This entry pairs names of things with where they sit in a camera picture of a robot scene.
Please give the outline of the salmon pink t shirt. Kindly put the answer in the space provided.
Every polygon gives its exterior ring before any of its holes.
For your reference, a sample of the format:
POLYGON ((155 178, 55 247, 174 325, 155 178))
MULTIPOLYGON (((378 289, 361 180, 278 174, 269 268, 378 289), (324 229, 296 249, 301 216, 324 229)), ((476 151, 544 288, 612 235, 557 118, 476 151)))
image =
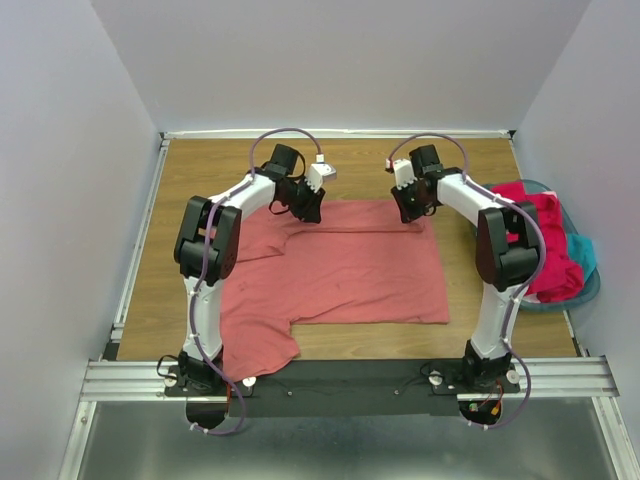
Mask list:
POLYGON ((242 222, 221 307, 223 370, 274 373, 300 352, 294 324, 446 324, 432 221, 404 224, 385 200, 330 201, 318 224, 267 208, 242 222))

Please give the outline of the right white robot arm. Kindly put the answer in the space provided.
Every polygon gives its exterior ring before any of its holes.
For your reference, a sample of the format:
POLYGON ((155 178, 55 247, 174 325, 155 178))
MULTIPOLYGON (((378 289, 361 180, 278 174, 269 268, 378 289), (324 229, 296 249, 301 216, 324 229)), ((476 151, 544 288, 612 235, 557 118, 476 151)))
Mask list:
POLYGON ((407 159, 388 158, 385 170, 394 176, 391 193, 403 223, 447 206, 475 227, 475 266, 483 294, 458 377, 467 389, 483 391, 511 369, 520 304, 546 261, 536 207, 489 191, 463 169, 444 167, 433 145, 414 149, 407 159))

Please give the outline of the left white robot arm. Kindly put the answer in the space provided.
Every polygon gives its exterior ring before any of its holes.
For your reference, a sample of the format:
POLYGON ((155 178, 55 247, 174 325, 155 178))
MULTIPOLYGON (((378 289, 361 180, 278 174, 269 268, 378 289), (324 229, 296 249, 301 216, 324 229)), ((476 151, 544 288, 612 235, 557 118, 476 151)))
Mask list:
POLYGON ((244 178, 223 193, 193 196, 186 205, 174 247, 187 294, 187 334, 177 356, 177 381, 209 395, 229 381, 219 359, 222 293, 239 257, 242 222, 263 207, 278 202, 294 218, 321 222, 324 184, 336 169, 322 152, 296 176, 299 151, 278 144, 269 161, 251 165, 244 178))

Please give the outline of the magenta t shirt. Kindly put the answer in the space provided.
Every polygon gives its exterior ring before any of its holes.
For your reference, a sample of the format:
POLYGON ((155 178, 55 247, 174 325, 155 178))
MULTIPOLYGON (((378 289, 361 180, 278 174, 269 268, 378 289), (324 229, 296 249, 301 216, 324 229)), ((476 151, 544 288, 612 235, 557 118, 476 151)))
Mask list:
POLYGON ((515 202, 531 202, 536 207, 546 246, 546 261, 541 273, 529 286, 527 296, 543 304, 576 297, 584 287, 584 272, 582 266, 569 256, 563 212, 557 194, 528 193, 523 181, 491 186, 490 190, 515 202))

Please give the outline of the teal t shirt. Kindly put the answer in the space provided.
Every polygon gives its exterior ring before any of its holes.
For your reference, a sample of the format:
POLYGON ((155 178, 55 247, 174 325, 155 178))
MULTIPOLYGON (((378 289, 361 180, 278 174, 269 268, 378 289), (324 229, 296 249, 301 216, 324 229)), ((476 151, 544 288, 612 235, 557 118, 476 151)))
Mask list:
POLYGON ((567 248, 569 258, 581 266, 584 278, 588 279, 597 266, 592 241, 586 236, 569 233, 567 235, 567 248))

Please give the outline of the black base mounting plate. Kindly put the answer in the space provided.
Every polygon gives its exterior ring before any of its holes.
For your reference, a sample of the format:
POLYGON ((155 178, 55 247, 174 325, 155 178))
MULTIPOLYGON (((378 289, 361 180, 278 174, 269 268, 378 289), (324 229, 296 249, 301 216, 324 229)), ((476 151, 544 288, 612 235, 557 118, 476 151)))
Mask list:
POLYGON ((488 413, 502 394, 523 392, 514 366, 477 374, 459 358, 298 360, 232 390, 204 362, 188 359, 162 373, 168 397, 189 414, 216 417, 456 416, 488 413))

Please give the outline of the teal plastic basket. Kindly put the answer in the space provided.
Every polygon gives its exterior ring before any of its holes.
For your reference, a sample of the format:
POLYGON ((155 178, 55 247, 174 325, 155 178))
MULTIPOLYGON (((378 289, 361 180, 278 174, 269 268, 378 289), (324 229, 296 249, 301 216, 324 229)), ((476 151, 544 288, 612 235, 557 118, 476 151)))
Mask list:
MULTIPOLYGON (((551 190, 549 187, 547 187, 546 185, 534 180, 524 179, 524 180, 518 180, 518 181, 524 182, 525 188, 528 193, 555 192, 551 190)), ((499 184, 487 184, 485 187, 488 190, 490 190, 490 187, 495 185, 499 185, 499 184)), ((561 207, 563 212, 563 226, 567 235, 569 233, 579 234, 578 230, 574 226, 572 220, 570 219, 562 203, 561 203, 561 207)), ((532 312, 552 312, 552 311, 569 310, 594 299, 595 296, 598 294, 599 289, 600 289, 600 276, 596 266, 596 269, 592 273, 592 275, 588 279, 585 279, 583 289, 573 299, 559 302, 559 303, 543 304, 543 303, 539 303, 536 300, 536 298, 531 299, 530 297, 527 296, 527 293, 526 293, 524 299, 521 301, 521 308, 523 310, 528 310, 532 312)))

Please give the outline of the aluminium front rail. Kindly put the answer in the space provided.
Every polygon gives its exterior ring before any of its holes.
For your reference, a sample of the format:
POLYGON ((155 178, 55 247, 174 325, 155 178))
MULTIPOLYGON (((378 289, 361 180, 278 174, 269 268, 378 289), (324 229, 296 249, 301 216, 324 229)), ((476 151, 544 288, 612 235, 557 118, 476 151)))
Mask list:
MULTIPOLYGON (((604 357, 526 358, 532 399, 617 397, 604 357)), ((91 362, 80 399, 84 402, 170 401, 153 362, 91 362)))

